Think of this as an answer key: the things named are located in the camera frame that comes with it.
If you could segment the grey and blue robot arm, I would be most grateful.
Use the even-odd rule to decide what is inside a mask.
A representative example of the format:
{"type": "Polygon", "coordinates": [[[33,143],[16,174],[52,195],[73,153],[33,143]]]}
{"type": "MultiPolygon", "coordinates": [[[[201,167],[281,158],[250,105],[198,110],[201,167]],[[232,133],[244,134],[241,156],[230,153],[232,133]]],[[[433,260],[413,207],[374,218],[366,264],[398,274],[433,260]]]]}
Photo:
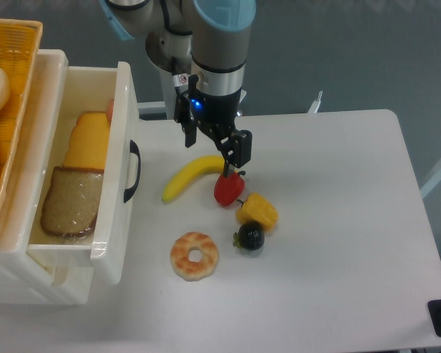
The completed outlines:
{"type": "Polygon", "coordinates": [[[166,114],[185,145],[205,134],[221,153],[223,175],[251,159],[252,134],[235,126],[255,1],[102,1],[122,39],[143,37],[159,70],[166,114]]]}

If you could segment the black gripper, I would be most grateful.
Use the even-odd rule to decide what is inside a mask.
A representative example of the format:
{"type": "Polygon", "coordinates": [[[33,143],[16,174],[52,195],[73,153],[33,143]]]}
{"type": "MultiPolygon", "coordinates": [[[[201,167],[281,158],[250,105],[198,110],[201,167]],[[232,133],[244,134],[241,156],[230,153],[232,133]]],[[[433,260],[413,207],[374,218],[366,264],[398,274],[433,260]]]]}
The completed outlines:
{"type": "Polygon", "coordinates": [[[224,159],[223,176],[229,177],[236,168],[251,160],[252,133],[235,126],[242,89],[209,91],[209,83],[199,74],[184,75],[187,87],[176,89],[173,119],[182,125],[185,147],[196,143],[197,131],[214,143],[224,159]]]}

